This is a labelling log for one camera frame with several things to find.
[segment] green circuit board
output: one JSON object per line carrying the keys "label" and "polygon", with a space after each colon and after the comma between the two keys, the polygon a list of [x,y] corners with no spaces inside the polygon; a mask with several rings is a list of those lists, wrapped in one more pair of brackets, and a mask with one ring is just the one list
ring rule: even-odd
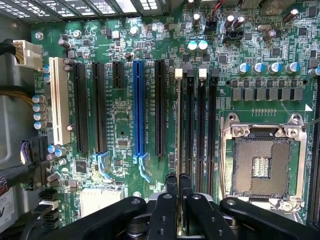
{"label": "green circuit board", "polygon": [[[59,191],[60,197],[60,222],[62,226],[70,224],[81,218],[80,192],[85,188],[117,188],[123,191],[124,197],[141,196],[148,199],[152,193],[165,190],[165,176],[169,172],[186,172],[186,136],[193,132],[192,161],[190,172],[194,183],[194,190],[203,193],[211,193],[213,200],[218,202],[221,196],[219,174],[219,163],[221,161],[221,133],[220,129],[229,114],[236,114],[241,123],[248,124],[287,124],[292,114],[299,114],[304,123],[314,119],[317,83],[315,78],[308,75],[310,69],[309,59],[311,51],[317,56],[319,49],[320,18],[309,17],[308,9],[311,6],[320,6],[318,1],[306,1],[292,5],[290,8],[297,8],[299,15],[291,23],[283,23],[282,15],[260,16],[258,9],[240,10],[237,8],[221,8],[217,12],[217,30],[214,34],[204,33],[205,16],[211,9],[195,7],[186,9],[184,4],[175,14],[171,16],[157,16],[144,18],[109,19],[100,21],[75,21],[65,23],[39,23],[32,27],[32,42],[42,45],[44,50],[44,64],[49,64],[49,57],[63,58],[64,51],[58,45],[58,39],[67,36],[78,56],[76,61],[85,65],[87,97],[88,99],[88,133],[89,151],[88,154],[78,153],[76,145],[76,133],[71,132],[71,144],[67,144],[67,163],[59,165],[52,164],[52,169],[60,174],[61,181],[55,188]],[[201,21],[199,27],[193,27],[193,13],[200,13]],[[226,16],[234,14],[243,16],[245,24],[242,27],[244,38],[241,41],[223,43],[225,33],[224,23]],[[271,41],[263,41],[265,32],[257,31],[259,25],[270,24],[277,31],[277,37]],[[138,27],[138,35],[130,34],[131,27]],[[119,31],[120,38],[115,40],[106,37],[106,30]],[[81,38],[73,37],[73,32],[81,31]],[[39,41],[35,33],[41,32],[44,39]],[[205,40],[208,43],[207,50],[203,52],[188,51],[190,41]],[[133,53],[132,60],[142,60],[145,67],[145,152],[148,153],[145,162],[145,174],[150,178],[146,181],[140,174],[139,164],[134,162],[134,114],[133,114],[133,61],[124,58],[124,53]],[[164,59],[166,63],[166,106],[165,106],[165,155],[155,154],[155,60]],[[125,88],[113,88],[112,62],[121,61],[124,63]],[[113,178],[114,182],[106,182],[95,168],[95,131],[94,117],[92,113],[93,101],[92,89],[92,66],[94,62],[105,65],[106,79],[106,117],[107,117],[107,148],[110,152],[111,165],[106,172]],[[298,73],[288,74],[284,70],[279,74],[270,74],[267,71],[261,74],[239,74],[237,67],[242,63],[248,63],[252,67],[256,63],[263,63],[266,66],[272,63],[281,63],[283,67],[288,63],[299,62]],[[170,75],[169,68],[181,69],[190,63],[194,70],[194,96],[193,96],[193,128],[189,129],[187,124],[187,83],[181,82],[181,129],[178,129],[178,93],[177,81]],[[216,116],[215,116],[215,139],[213,141],[215,154],[212,168],[212,189],[208,190],[208,126],[209,122],[209,78],[204,82],[204,157],[202,168],[198,170],[197,142],[198,142],[198,71],[199,68],[208,66],[208,73],[211,69],[219,70],[219,77],[216,88]],[[68,83],[68,99],[70,123],[75,122],[74,89],[70,73]],[[35,91],[43,94],[45,83],[43,74],[35,72]],[[249,99],[249,91],[257,88],[265,89],[288,89],[288,100],[254,100]],[[237,91],[246,94],[248,99],[237,99]],[[182,132],[182,141],[179,146],[182,148],[180,159],[177,159],[178,132]],[[303,171],[302,204],[297,214],[302,222],[307,217],[307,193],[310,179],[310,165],[312,161],[313,128],[306,130],[306,148]],[[127,148],[119,148],[119,141],[128,142]],[[301,143],[293,141],[290,143],[289,165],[286,166],[288,174],[288,189],[290,195],[296,194],[297,176],[299,171],[299,152]],[[226,144],[225,158],[225,185],[226,192],[233,192],[235,144],[228,140]],[[85,161],[86,171],[77,171],[77,162]],[[76,187],[70,187],[68,181],[77,181]]]}

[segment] black ram slot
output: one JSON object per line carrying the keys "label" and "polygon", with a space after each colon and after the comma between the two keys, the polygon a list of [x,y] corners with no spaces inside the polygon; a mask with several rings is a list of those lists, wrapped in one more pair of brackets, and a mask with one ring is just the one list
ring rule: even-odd
{"label": "black ram slot", "polygon": [[76,149],[79,153],[87,153],[89,150],[89,135],[85,65],[75,63],[73,71]]}
{"label": "black ram slot", "polygon": [[166,63],[154,61],[155,82],[155,155],[166,153]]}
{"label": "black ram slot", "polygon": [[205,155],[205,108],[206,108],[206,81],[198,82],[198,98],[197,98],[197,146],[196,146],[196,191],[202,192],[203,174],[204,174],[204,155]]}
{"label": "black ram slot", "polygon": [[216,137],[216,99],[217,99],[217,85],[219,79],[219,69],[211,70],[211,79],[209,82],[209,114],[208,114],[208,148],[207,148],[207,194],[213,194],[213,180],[214,180],[214,164],[215,164],[215,137]]}
{"label": "black ram slot", "polygon": [[107,108],[105,65],[100,62],[92,64],[93,99],[94,99],[94,131],[95,152],[103,154],[107,151]]}
{"label": "black ram slot", "polygon": [[186,74],[186,143],[185,143],[185,173],[192,175],[194,154],[194,80],[195,71],[188,69]]}
{"label": "black ram slot", "polygon": [[125,88],[125,68],[121,61],[112,63],[112,86],[115,89]]}
{"label": "black ram slot", "polygon": [[[317,78],[317,92],[319,86],[320,76]],[[320,118],[320,94],[316,95],[314,119],[318,118]],[[307,220],[310,225],[320,230],[320,122],[317,122],[313,129],[312,156]]]}

